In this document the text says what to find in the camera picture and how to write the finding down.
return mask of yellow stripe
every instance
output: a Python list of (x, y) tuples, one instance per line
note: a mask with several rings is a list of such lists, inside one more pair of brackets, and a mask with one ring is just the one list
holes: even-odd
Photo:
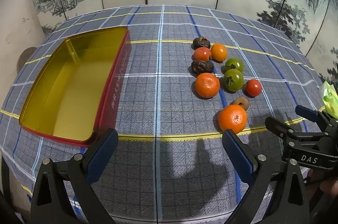
[[(121, 14), (121, 15), (111, 16), (111, 18), (122, 17), (122, 16), (127, 16), (127, 15), (140, 15), (140, 14), (161, 14), (161, 12), (126, 13), (126, 14)], [(83, 24), (83, 23), (94, 22), (94, 21), (99, 21), (99, 20), (104, 20), (104, 19), (107, 19), (107, 18), (109, 18), (109, 16), (108, 16), (108, 17), (103, 17), (103, 18), (98, 18), (98, 19), (93, 19), (93, 20), (89, 20), (89, 21), (85, 21), (85, 22), (78, 22), (78, 23), (75, 23), (75, 24), (73, 24), (73, 25), (71, 25), (71, 26), (69, 26), (69, 27), (65, 27), (65, 28), (56, 30), (56, 31), (54, 31), (54, 32), (59, 32), (59, 31), (62, 31), (62, 30), (71, 28), (71, 27), (73, 27), (73, 26), (76, 26), (76, 25), (81, 25), (81, 24)]]
[(0, 113), (3, 113), (4, 115), (7, 115), (9, 117), (14, 117), (16, 119), (20, 118), (20, 115), (17, 115), (17, 114), (14, 114), (14, 113), (10, 113), (8, 111), (0, 110)]
[(26, 62), (25, 65), (27, 65), (27, 64), (29, 64), (29, 63), (34, 63), (34, 62), (40, 61), (40, 60), (42, 60), (42, 59), (44, 59), (44, 58), (47, 58), (47, 57), (50, 57), (50, 56), (51, 56), (51, 55), (46, 55), (46, 56), (43, 56), (43, 57), (41, 57), (41, 58), (31, 60), (31, 61), (29, 61), (29, 62)]
[[(318, 111), (323, 111), (324, 106), (322, 106)], [(294, 120), (286, 121), (288, 125), (293, 125), (300, 123), (301, 121), (306, 120), (305, 118), (297, 118)], [(257, 132), (266, 131), (266, 127), (259, 126), (255, 128), (246, 128), (241, 131), (238, 135), (252, 134)], [(173, 135), (161, 135), (158, 137), (160, 141), (171, 142), (171, 141), (192, 141), (200, 139), (215, 139), (222, 138), (222, 134), (219, 132), (204, 132), (204, 133), (195, 133), (195, 134), (173, 134)], [(122, 141), (146, 141), (152, 142), (154, 140), (153, 135), (138, 135), (138, 134), (119, 134), (119, 140)]]
[[(186, 12), (163, 12), (163, 13), (164, 13), (164, 14), (187, 14), (187, 15), (201, 16), (201, 17), (207, 17), (207, 18), (214, 18), (213, 16), (202, 15), (202, 14), (194, 14), (194, 13), (190, 13), (190, 14), (189, 14), (189, 13), (186, 13)], [(142, 14), (161, 14), (161, 12), (126, 13), (126, 14), (121, 14), (121, 15), (111, 16), (111, 18), (122, 17), (122, 16), (127, 16), (127, 15), (142, 15)], [(93, 19), (93, 20), (89, 20), (89, 21), (85, 21), (85, 22), (78, 22), (78, 23), (75, 23), (75, 24), (73, 24), (73, 25), (71, 25), (71, 26), (69, 26), (69, 27), (65, 27), (65, 28), (56, 30), (56, 31), (54, 31), (54, 32), (59, 32), (59, 31), (62, 31), (62, 30), (66, 30), (66, 29), (68, 29), (68, 28), (70, 28), (70, 27), (73, 27), (73, 26), (76, 26), (76, 25), (81, 25), (81, 24), (83, 24), (83, 23), (93, 22), (93, 21), (99, 21), (99, 20), (103, 20), (103, 19), (107, 19), (107, 18), (109, 18), (109, 16), (108, 16), (108, 17), (103, 17), (103, 18), (98, 18), (98, 19)], [(272, 35), (274, 35), (274, 36), (276, 36), (276, 37), (279, 37), (279, 38), (281, 38), (281, 39), (283, 39), (283, 40), (285, 40), (285, 41), (288, 41), (288, 42), (290, 42), (290, 43), (293, 43), (293, 41), (290, 41), (290, 40), (288, 40), (288, 39), (285, 39), (285, 38), (283, 38), (283, 37), (280, 36), (280, 35), (271, 33), (270, 31), (267, 31), (267, 30), (264, 30), (264, 29), (258, 29), (257, 27), (252, 26), (252, 25), (248, 25), (248, 24), (246, 24), (246, 23), (241, 23), (241, 22), (237, 22), (237, 21), (233, 21), (233, 20), (229, 20), (229, 19), (225, 19), (225, 18), (218, 18), (218, 17), (217, 17), (217, 19), (225, 20), (225, 21), (229, 21), (229, 22), (235, 22), (235, 23), (239, 23), (239, 24), (241, 24), (241, 25), (249, 26), (249, 27), (255, 28), (255, 29), (257, 29), (257, 30), (261, 30), (261, 31), (264, 31), (264, 32), (266, 32), (266, 33), (272, 34)]]
[[(302, 121), (303, 118), (298, 118), (292, 121), (286, 122), (287, 124), (296, 124)], [(248, 134), (246, 132), (240, 132), (238, 135), (243, 135), (243, 134)], [(222, 135), (219, 132), (210, 132), (210, 133), (205, 133), (203, 135), (198, 135), (198, 134), (183, 134), (183, 135), (170, 135), (170, 136), (161, 136), (160, 140), (164, 142), (171, 142), (171, 141), (186, 141), (186, 140), (199, 140), (199, 139), (215, 139), (215, 138), (221, 138)], [(119, 134), (119, 140), (122, 141), (153, 141), (153, 136), (152, 135), (130, 135), (130, 134)], [(23, 185), (21, 187), (26, 190), (30, 196), (33, 196), (33, 193), (31, 190)]]
[(23, 186), (23, 185), (21, 185), (21, 187), (22, 187), (24, 190), (26, 190), (26, 191), (30, 194), (31, 197), (33, 196), (33, 193), (30, 191), (29, 188), (27, 188), (27, 187), (25, 187), (25, 186)]
[[(158, 42), (158, 40), (138, 40), (138, 41), (128, 41), (127, 43), (128, 44), (142, 44), (142, 43), (156, 43), (156, 42)], [(188, 41), (188, 40), (161, 40), (161, 42), (164, 42), (164, 43), (189, 43), (189, 44), (192, 44), (192, 41)], [(263, 51), (253, 50), (253, 49), (249, 49), (249, 48), (242, 48), (242, 47), (238, 48), (238, 47), (234, 47), (234, 46), (226, 45), (226, 44), (224, 44), (224, 46), (226, 48), (240, 49), (240, 50), (244, 50), (244, 51), (254, 52), (254, 53), (257, 53), (257, 54), (268, 55), (270, 57), (274, 57), (274, 58), (278, 58), (278, 59), (283, 60), (283, 61), (294, 63), (295, 65), (303, 65), (304, 67), (307, 67), (308, 69), (314, 71), (313, 68), (311, 68), (308, 65), (305, 65), (305, 64), (303, 64), (301, 62), (294, 62), (294, 61), (292, 61), (290, 59), (285, 59), (285, 58), (279, 57), (277, 55), (269, 54), (269, 53), (266, 53), (266, 52), (263, 52)]]

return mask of hand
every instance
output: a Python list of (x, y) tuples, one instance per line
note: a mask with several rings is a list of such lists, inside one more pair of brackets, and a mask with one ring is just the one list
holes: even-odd
[[(321, 179), (323, 178), (323, 176), (324, 172), (313, 169), (310, 169), (307, 175), (307, 177), (309, 177), (311, 181)], [(335, 198), (338, 194), (338, 177), (329, 178), (328, 180), (321, 182), (320, 185), (318, 184), (308, 185), (306, 187), (306, 190), (308, 192), (309, 199), (313, 196), (318, 186), (324, 193), (329, 194), (332, 198)]]

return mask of screw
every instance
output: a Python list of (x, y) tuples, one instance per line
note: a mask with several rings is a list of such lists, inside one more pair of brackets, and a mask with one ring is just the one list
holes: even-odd
[(49, 158), (45, 158), (44, 160), (42, 160), (42, 164), (47, 165), (50, 162)]
[(259, 161), (263, 161), (263, 162), (266, 160), (266, 156), (264, 154), (259, 154), (257, 158)]
[(295, 166), (295, 165), (297, 165), (297, 161), (294, 160), (293, 158), (291, 158), (290, 159), (290, 164)]
[(82, 154), (81, 153), (78, 153), (78, 154), (74, 155), (74, 160), (75, 161), (80, 161), (81, 159), (82, 159)]

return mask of dried fruit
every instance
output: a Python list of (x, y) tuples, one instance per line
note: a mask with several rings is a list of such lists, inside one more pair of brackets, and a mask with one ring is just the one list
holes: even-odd
[(209, 61), (211, 59), (211, 51), (206, 47), (197, 48), (194, 52), (194, 58), (201, 61)]
[(214, 97), (220, 87), (219, 79), (211, 73), (201, 73), (195, 81), (195, 90), (203, 98)]
[(232, 104), (240, 105), (245, 111), (249, 108), (249, 101), (244, 97), (238, 97)]
[(248, 121), (248, 116), (239, 105), (228, 105), (218, 115), (218, 124), (222, 131), (232, 129), (234, 133), (241, 132)]
[(212, 73), (214, 64), (211, 61), (193, 60), (191, 63), (191, 70), (196, 74)]
[(199, 47), (206, 47), (206, 48), (210, 48), (210, 42), (208, 41), (208, 39), (206, 37), (198, 37), (195, 38), (192, 42), (194, 49), (197, 49)]
[(224, 45), (217, 43), (212, 46), (211, 55), (214, 60), (223, 62), (228, 56), (228, 51)]

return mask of tangerine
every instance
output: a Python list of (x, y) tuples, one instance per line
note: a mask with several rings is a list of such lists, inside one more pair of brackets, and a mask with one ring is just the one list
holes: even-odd
[(227, 56), (228, 51), (225, 46), (219, 43), (216, 43), (211, 48), (211, 56), (218, 62), (223, 62)]
[(195, 81), (195, 90), (203, 98), (214, 97), (220, 87), (219, 79), (211, 73), (201, 73)]
[(201, 61), (209, 61), (211, 59), (211, 51), (209, 48), (200, 47), (194, 52), (194, 58)]
[(222, 131), (232, 129), (234, 133), (241, 132), (248, 121), (248, 116), (240, 105), (232, 104), (225, 107), (218, 115), (218, 124)]

